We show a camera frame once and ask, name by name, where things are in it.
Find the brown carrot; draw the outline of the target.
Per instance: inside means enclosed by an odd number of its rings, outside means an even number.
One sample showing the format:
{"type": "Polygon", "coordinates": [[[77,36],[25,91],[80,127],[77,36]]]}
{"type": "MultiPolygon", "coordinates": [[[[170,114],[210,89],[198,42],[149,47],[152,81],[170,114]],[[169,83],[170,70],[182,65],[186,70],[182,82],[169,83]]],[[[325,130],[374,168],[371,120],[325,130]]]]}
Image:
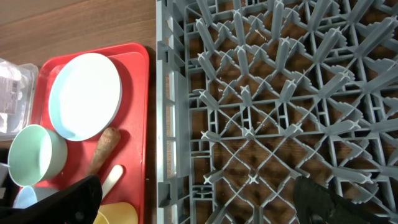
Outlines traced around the brown carrot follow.
{"type": "Polygon", "coordinates": [[[86,176],[96,175],[100,171],[103,164],[117,146],[120,138],[121,134],[116,128],[108,127],[103,131],[96,145],[86,176]]]}

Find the yellow plastic cup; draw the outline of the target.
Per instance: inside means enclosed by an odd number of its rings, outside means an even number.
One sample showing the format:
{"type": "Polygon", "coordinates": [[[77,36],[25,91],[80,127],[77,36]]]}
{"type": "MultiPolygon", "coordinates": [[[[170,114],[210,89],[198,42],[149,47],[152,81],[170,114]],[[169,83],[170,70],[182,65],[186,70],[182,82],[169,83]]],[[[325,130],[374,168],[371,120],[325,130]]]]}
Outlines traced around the yellow plastic cup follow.
{"type": "Polygon", "coordinates": [[[138,224],[136,209],[129,203],[101,205],[93,224],[138,224]]]}

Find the large light blue plate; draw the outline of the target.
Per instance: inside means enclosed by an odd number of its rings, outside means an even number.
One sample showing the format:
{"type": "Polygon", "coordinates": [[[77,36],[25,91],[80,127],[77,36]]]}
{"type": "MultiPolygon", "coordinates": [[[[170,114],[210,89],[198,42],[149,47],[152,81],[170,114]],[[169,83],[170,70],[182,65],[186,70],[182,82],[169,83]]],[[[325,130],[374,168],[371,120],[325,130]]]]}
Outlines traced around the large light blue plate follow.
{"type": "Polygon", "coordinates": [[[66,63],[52,84],[50,122],[63,138],[84,141],[112,122],[122,95],[114,63],[102,54],[81,54],[66,63]]]}

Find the small light blue plate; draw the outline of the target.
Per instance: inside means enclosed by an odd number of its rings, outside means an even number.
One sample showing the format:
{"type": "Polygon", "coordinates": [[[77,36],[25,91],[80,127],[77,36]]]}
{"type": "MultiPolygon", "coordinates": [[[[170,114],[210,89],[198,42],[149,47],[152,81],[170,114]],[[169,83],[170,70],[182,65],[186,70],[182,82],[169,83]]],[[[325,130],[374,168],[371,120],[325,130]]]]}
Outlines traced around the small light blue plate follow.
{"type": "Polygon", "coordinates": [[[23,187],[17,194],[13,208],[27,208],[31,205],[57,193],[57,189],[27,186],[23,187]]]}

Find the light green bowl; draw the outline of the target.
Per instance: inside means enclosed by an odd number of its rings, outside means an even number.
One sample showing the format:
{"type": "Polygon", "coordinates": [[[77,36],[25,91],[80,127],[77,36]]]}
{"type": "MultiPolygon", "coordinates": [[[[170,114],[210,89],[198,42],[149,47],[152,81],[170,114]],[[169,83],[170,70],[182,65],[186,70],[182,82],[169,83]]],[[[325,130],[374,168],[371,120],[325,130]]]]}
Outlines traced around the light green bowl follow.
{"type": "Polygon", "coordinates": [[[38,124],[24,127],[14,138],[7,158],[9,175],[20,187],[58,175],[68,156],[67,143],[56,132],[38,124]]]}

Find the white plastic spoon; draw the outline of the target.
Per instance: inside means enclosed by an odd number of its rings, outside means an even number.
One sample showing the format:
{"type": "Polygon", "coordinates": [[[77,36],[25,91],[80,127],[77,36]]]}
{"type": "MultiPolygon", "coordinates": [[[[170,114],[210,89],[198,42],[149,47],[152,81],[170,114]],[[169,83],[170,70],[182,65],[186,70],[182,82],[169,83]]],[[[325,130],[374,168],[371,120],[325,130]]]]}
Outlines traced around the white plastic spoon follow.
{"type": "Polygon", "coordinates": [[[112,188],[117,184],[119,179],[122,177],[124,173],[123,166],[115,165],[108,176],[105,178],[101,189],[102,189],[102,199],[104,199],[107,194],[112,190],[112,188]]]}

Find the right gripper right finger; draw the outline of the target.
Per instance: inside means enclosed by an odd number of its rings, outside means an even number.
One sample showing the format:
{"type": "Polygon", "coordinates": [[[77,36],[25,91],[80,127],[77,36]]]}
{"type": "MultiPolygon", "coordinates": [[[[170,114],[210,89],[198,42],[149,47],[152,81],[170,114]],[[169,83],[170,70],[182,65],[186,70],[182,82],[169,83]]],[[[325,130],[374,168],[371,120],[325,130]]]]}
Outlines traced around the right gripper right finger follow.
{"type": "Polygon", "coordinates": [[[300,224],[383,224],[389,221],[304,176],[294,183],[293,201],[300,224]]]}

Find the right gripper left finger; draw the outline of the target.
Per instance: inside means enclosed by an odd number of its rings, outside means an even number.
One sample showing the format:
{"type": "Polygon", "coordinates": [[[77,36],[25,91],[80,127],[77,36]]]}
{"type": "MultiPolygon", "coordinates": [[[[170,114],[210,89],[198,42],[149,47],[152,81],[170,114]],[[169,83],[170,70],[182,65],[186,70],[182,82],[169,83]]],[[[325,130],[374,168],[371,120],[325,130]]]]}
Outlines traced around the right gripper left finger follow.
{"type": "Polygon", "coordinates": [[[1,223],[93,223],[102,196],[100,178],[89,175],[27,208],[1,207],[1,223]]]}

